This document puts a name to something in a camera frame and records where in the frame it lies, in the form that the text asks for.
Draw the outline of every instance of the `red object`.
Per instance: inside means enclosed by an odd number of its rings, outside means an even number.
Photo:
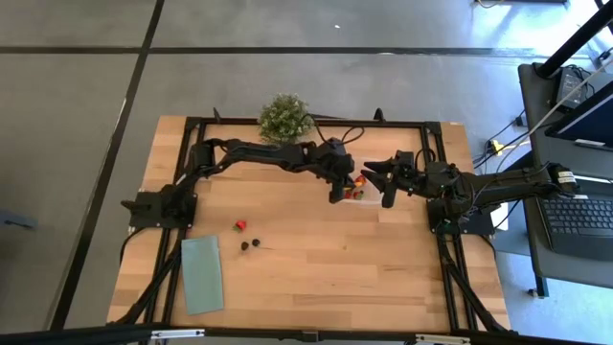
[[[247,222],[244,220],[239,220],[236,222],[236,224],[234,224],[233,229],[242,232],[244,229],[247,228]]]

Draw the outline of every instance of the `white cable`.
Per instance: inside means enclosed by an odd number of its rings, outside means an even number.
[[[496,172],[497,173],[500,172],[500,168],[502,167],[502,164],[505,163],[505,160],[507,160],[507,158],[509,158],[509,156],[515,150],[517,150],[517,148],[519,148],[526,141],[526,138],[530,137],[534,132],[536,132],[536,130],[545,122],[545,120],[547,120],[547,118],[549,118],[564,102],[566,102],[566,100],[568,100],[571,96],[573,96],[573,94],[575,94],[575,92],[580,90],[592,78],[596,77],[596,75],[598,75],[600,72],[602,72],[606,66],[611,64],[611,62],[613,62],[613,58],[611,60],[609,60],[606,64],[604,64],[601,68],[596,70],[596,72],[592,73],[591,76],[589,76],[584,81],[582,81],[579,85],[577,85],[571,92],[569,92],[566,96],[564,96],[564,98],[560,102],[558,102],[556,105],[554,105],[554,107],[551,110],[549,110],[549,112],[542,119],[540,119],[540,121],[536,124],[536,126],[533,126],[533,128],[530,129],[530,131],[528,131],[528,133],[526,133],[522,137],[522,139],[519,141],[519,144],[517,144],[514,148],[512,148],[509,151],[509,153],[507,153],[507,155],[505,155],[502,158],[502,160],[500,161],[500,164],[498,164],[498,168],[496,169]]]

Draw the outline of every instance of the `black cable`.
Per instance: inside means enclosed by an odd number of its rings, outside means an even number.
[[[322,130],[321,130],[321,128],[319,128],[319,124],[317,123],[317,119],[315,119],[315,117],[314,117],[312,114],[305,114],[305,115],[303,115],[303,117],[300,119],[300,122],[302,122],[302,121],[305,119],[305,117],[309,117],[309,118],[310,118],[310,119],[313,121],[313,124],[315,125],[315,129],[317,129],[317,133],[319,134],[319,137],[321,138],[321,140],[322,140],[324,143],[328,143],[329,145],[332,145],[332,144],[331,144],[331,143],[328,141],[328,139],[326,139],[326,137],[324,137],[324,134],[322,133]],[[348,135],[349,133],[351,133],[351,132],[352,132],[354,129],[357,129],[357,128],[361,129],[360,133],[359,133],[359,134],[357,134],[355,137],[351,138],[350,140],[345,141],[345,139],[347,138],[347,135]],[[341,144],[343,144],[343,145],[347,145],[348,143],[352,143],[352,142],[356,141],[357,139],[361,138],[361,137],[362,137],[362,135],[364,135],[364,132],[365,132],[365,131],[366,131],[366,129],[365,129],[363,126],[352,126],[352,127],[350,127],[349,129],[347,129],[347,131],[345,132],[345,134],[343,134],[343,137],[342,137],[342,139],[341,139]]]
[[[494,230],[498,228],[498,226],[502,225],[502,223],[505,222],[505,220],[507,220],[509,218],[509,216],[511,215],[511,213],[513,212],[513,210],[515,209],[515,207],[517,207],[517,205],[519,204],[520,200],[515,201],[515,203],[511,206],[511,208],[509,209],[509,212],[507,213],[507,216],[504,217],[499,223],[498,225],[494,226]]]
[[[498,135],[502,134],[505,130],[507,130],[509,127],[511,127],[514,123],[515,120],[522,116],[524,113],[526,112],[526,109],[522,110],[519,115],[515,116],[515,118],[508,124],[506,125],[504,128],[500,129],[496,134],[492,135],[491,137],[489,137],[489,139],[486,140],[486,143],[484,144],[484,149],[483,149],[483,154],[481,155],[481,158],[477,160],[477,162],[475,162],[473,160],[472,164],[477,164],[481,159],[483,159],[487,154],[488,154],[488,143],[490,140],[492,140],[493,138],[497,137]]]
[[[508,144],[506,144],[505,146],[503,146],[501,149],[499,149],[497,152],[491,153],[488,157],[486,157],[486,159],[484,159],[481,163],[479,163],[477,166],[475,166],[475,169],[481,167],[484,163],[486,163],[491,157],[495,156],[496,154],[498,154],[499,151],[504,150],[507,146],[515,143],[517,140],[523,138],[526,134],[528,134],[528,132],[519,134],[519,136],[517,136],[515,139],[511,140]]]
[[[350,140],[345,141],[345,138],[347,137],[347,134],[349,134],[354,129],[362,129],[362,131],[359,134],[357,134],[355,137],[351,138]],[[343,138],[341,139],[341,142],[343,143],[343,145],[347,145],[348,143],[352,143],[352,142],[356,141],[357,139],[361,138],[362,135],[364,135],[365,131],[366,131],[366,129],[364,129],[363,126],[353,126],[353,127],[349,128],[345,132],[345,134],[343,134]]]
[[[496,248],[494,247],[494,245],[491,243],[491,241],[488,239],[486,235],[479,235],[479,237],[482,238],[483,241],[485,241],[491,247],[491,251],[494,252],[494,259],[495,259],[496,258]]]
[[[475,207],[475,202],[477,202],[477,199],[479,198],[479,196],[481,195],[481,193],[483,192],[483,190],[484,190],[485,188],[487,188],[487,187],[488,187],[488,186],[489,186],[489,185],[490,185],[492,182],[494,182],[494,181],[495,181],[495,180],[491,180],[490,182],[486,183],[486,184],[485,184],[483,187],[481,187],[481,188],[479,189],[479,191],[477,191],[477,193],[476,193],[476,194],[474,194],[474,195],[473,195],[473,197],[472,197],[472,202],[471,202],[471,204],[470,204],[470,207],[469,207],[469,208],[468,208],[468,209],[465,211],[465,213],[470,212],[470,211],[471,211],[471,210],[472,210],[472,209]]]
[[[418,163],[420,162],[420,154],[423,152],[423,149],[420,149],[416,154],[415,154],[415,170],[418,169]],[[430,161],[434,162],[437,160],[437,154],[434,153],[433,149],[428,148],[428,152],[430,153]]]
[[[588,76],[592,75],[592,72],[585,70],[583,67],[579,67],[576,64],[570,64],[568,66],[565,66],[570,68],[573,73],[575,73],[575,75],[577,76],[577,78],[579,78],[581,81],[585,81],[585,78],[583,77],[583,73],[585,73]],[[587,91],[589,90],[589,88],[592,89],[592,95],[594,96],[594,94],[596,93],[596,89],[594,88],[594,85],[592,85],[591,83],[587,82],[585,85],[585,99],[588,98],[587,96]]]
[[[460,236],[458,237],[454,237],[453,235],[451,236],[451,241],[448,241],[445,237],[444,234],[440,234],[439,233],[439,227],[441,227],[441,225],[443,224],[442,221],[439,221],[439,223],[437,224],[437,226],[434,228],[434,234],[437,236],[437,238],[439,238],[439,240],[441,240],[442,242],[445,243],[452,243],[452,242],[457,242],[460,239]],[[458,230],[460,230],[460,233],[462,233],[462,229],[460,228],[460,225],[456,223],[456,226],[458,227]]]
[[[134,236],[136,236],[138,233],[140,233],[141,231],[143,231],[143,229],[145,228],[136,228],[134,230],[134,232],[132,232],[131,234],[129,234],[125,240],[124,243],[122,244],[122,250],[119,253],[119,265],[122,264],[122,261],[124,260],[124,252],[125,252],[125,246],[127,245],[127,243],[130,241],[130,239],[132,239]]]

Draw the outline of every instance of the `cable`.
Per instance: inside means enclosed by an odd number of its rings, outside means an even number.
[[[511,206],[511,208],[509,209],[509,212],[507,213],[507,216],[504,217],[499,223],[498,225],[494,226],[494,230],[498,228],[498,226],[502,225],[502,223],[505,222],[505,220],[507,220],[509,218],[509,216],[511,215],[511,213],[513,212],[513,210],[515,209],[515,207],[517,207],[517,205],[519,204],[520,200],[515,201],[515,203]]]
[[[345,141],[345,138],[347,137],[347,134],[349,134],[354,129],[362,129],[362,131],[359,134],[357,134],[355,137],[351,138],[350,140]],[[362,135],[364,135],[365,131],[366,131],[366,129],[364,129],[363,126],[353,126],[353,127],[349,128],[345,132],[345,134],[343,134],[343,138],[341,138],[341,142],[343,143],[343,145],[347,145],[348,143],[352,143],[352,142],[356,141],[357,139],[361,138]]]
[[[322,133],[321,128],[319,128],[319,124],[317,123],[317,119],[315,119],[315,117],[314,117],[312,114],[305,114],[305,115],[303,115],[303,117],[300,119],[300,122],[302,122],[302,121],[305,119],[305,117],[309,117],[309,118],[310,118],[310,119],[313,121],[313,124],[315,125],[315,129],[317,129],[317,133],[319,134],[319,137],[322,139],[322,141],[323,141],[324,143],[328,143],[328,144],[329,144],[329,141],[326,139],[326,137],[324,137],[324,134]],[[359,134],[357,134],[355,137],[351,138],[350,140],[345,141],[345,139],[347,138],[347,135],[348,135],[348,134],[349,134],[349,133],[350,133],[352,130],[354,130],[354,129],[356,129],[356,128],[359,128],[359,129],[361,129],[362,131],[360,131],[360,133],[359,133]],[[345,134],[343,134],[343,137],[342,137],[342,139],[341,139],[341,144],[346,145],[346,144],[348,144],[348,143],[352,143],[352,142],[356,141],[357,139],[361,138],[361,137],[362,137],[362,135],[364,135],[364,132],[365,132],[365,131],[366,131],[366,129],[365,129],[363,126],[352,126],[352,127],[350,127],[349,129],[347,129],[347,131],[345,132]]]
[[[575,73],[575,75],[577,76],[577,78],[579,78],[581,81],[584,81],[585,78],[583,77],[583,73],[585,73],[588,76],[592,75],[592,72],[585,70],[583,67],[579,67],[576,64],[570,64],[568,66],[565,66],[567,68],[570,68],[571,71],[573,71]],[[587,82],[585,85],[585,100],[587,100],[588,96],[587,96],[587,91],[589,91],[589,89],[592,89],[592,95],[594,96],[594,94],[596,93],[596,89],[594,88],[594,85],[592,85],[591,83]]]
[[[488,154],[488,143],[490,140],[494,139],[495,137],[497,137],[498,135],[502,134],[505,130],[507,130],[509,127],[511,127],[514,123],[515,120],[522,116],[524,113],[526,112],[526,109],[522,110],[519,115],[515,116],[515,118],[508,124],[506,125],[504,128],[500,129],[496,134],[492,135],[489,139],[486,140],[486,142],[484,143],[484,147],[483,147],[483,154],[480,156],[480,158],[478,158],[476,161],[473,160],[472,161],[472,165],[475,165],[477,163],[480,163],[481,160],[483,160],[486,155]],[[486,173],[488,173],[488,165],[486,164],[486,168],[485,168]]]
[[[598,59],[601,59],[601,60],[608,59],[611,56],[611,51],[613,51],[613,48],[609,48],[606,52],[602,52],[602,54],[598,56]]]
[[[496,259],[496,248],[491,243],[491,241],[488,239],[488,237],[486,235],[479,235],[479,237],[482,238],[483,241],[485,241],[491,247],[491,250],[494,252],[494,259]]]
[[[423,152],[423,149],[420,149],[416,154],[415,154],[415,170],[418,169],[418,163],[420,162],[420,154]],[[430,161],[434,162],[435,160],[437,160],[437,155],[436,153],[434,153],[433,149],[428,149],[428,152],[430,152]]]
[[[484,3],[481,2],[481,0],[477,0],[477,2],[479,3],[479,6],[481,6],[482,8],[484,8],[484,9],[491,9],[492,7],[494,7],[496,5],[500,5],[500,4],[504,3],[505,0],[496,1],[495,3],[493,3],[493,4],[489,5],[489,6],[484,5]]]
[[[131,238],[133,238],[134,236],[136,236],[136,234],[140,233],[141,231],[143,231],[143,229],[145,228],[136,228],[131,234],[129,234],[125,240],[124,243],[122,244],[122,250],[119,252],[119,264],[122,264],[122,261],[124,260],[124,252],[125,252],[125,246],[127,245],[127,243],[130,241]]]
[[[610,65],[613,62],[613,59],[609,60],[606,64],[604,64],[603,66],[601,66],[601,68],[599,68],[598,70],[596,70],[596,72],[594,72],[594,74],[592,74],[591,76],[587,77],[584,81],[582,81],[579,85],[577,85],[573,90],[571,90],[571,92],[569,92],[566,96],[564,96],[563,99],[561,99],[556,105],[554,105],[554,107],[549,110],[549,112],[547,114],[545,114],[545,116],[543,116],[542,119],[540,119],[540,121],[536,124],[536,126],[534,126],[531,130],[528,131],[528,133],[526,133],[521,141],[521,143],[517,146],[515,146],[514,148],[512,148],[509,153],[507,153],[507,155],[505,155],[502,160],[500,161],[500,164],[498,164],[498,168],[496,169],[496,172],[500,172],[500,169],[502,168],[502,165],[505,163],[505,161],[507,160],[507,158],[509,158],[509,156],[511,156],[511,154],[517,150],[517,148],[519,148],[519,146],[526,140],[526,138],[530,137],[534,132],[536,132],[540,126],[542,124],[545,123],[545,121],[547,121],[547,119],[554,113],[556,112],[556,110],[564,103],[566,102],[566,100],[568,100],[571,96],[573,96],[573,94],[575,92],[577,92],[577,90],[580,90],[587,82],[589,82],[592,78],[596,77],[600,72],[602,72],[604,70],[604,68],[606,68],[606,66]]]
[[[443,225],[442,221],[439,221],[439,223],[437,224],[437,226],[434,228],[434,234],[436,235],[436,237],[441,240],[444,243],[451,243],[451,242],[457,242],[460,239],[460,236],[453,236],[451,235],[451,241],[448,241],[444,234],[440,234],[439,233],[439,228],[441,227],[441,225]],[[462,229],[460,228],[459,224],[456,224],[456,226],[458,227],[458,230],[460,230],[459,234],[462,234]]]
[[[521,139],[521,138],[522,138],[522,137],[523,137],[523,136],[524,136],[526,133],[519,134],[519,136],[518,136],[518,137],[516,137],[515,139],[511,140],[511,141],[510,141],[508,144],[506,144],[506,145],[505,145],[505,146],[503,146],[501,149],[499,149],[499,151],[500,151],[500,150],[504,150],[504,149],[505,149],[507,146],[509,146],[509,145],[513,144],[514,142],[516,142],[517,140]],[[489,156],[488,156],[488,157],[487,157],[487,158],[486,158],[486,159],[485,159],[483,162],[479,163],[479,164],[478,164],[478,165],[475,167],[475,169],[477,169],[477,168],[481,167],[481,166],[482,166],[484,163],[486,163],[486,162],[487,162],[487,161],[488,161],[488,160],[489,160],[491,157],[495,156],[496,154],[498,154],[498,152],[491,153],[491,154],[490,154],[490,155],[489,155]]]

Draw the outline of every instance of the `black desk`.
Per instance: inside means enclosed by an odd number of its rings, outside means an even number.
[[[555,83],[537,76],[531,65],[520,65],[518,70],[528,124],[532,128],[551,109],[548,101],[553,95]],[[609,75],[598,75],[591,83],[599,90],[610,80]],[[547,122],[560,116],[560,113],[553,114]],[[540,129],[531,136],[532,152],[513,163],[513,168],[550,161],[570,168],[576,175],[611,176],[613,152],[580,148],[570,141],[547,137],[544,130]],[[547,295],[546,281],[543,279],[545,277],[613,288],[613,262],[557,254],[550,249],[547,242],[545,227],[535,199],[524,201],[524,213],[539,296]]]

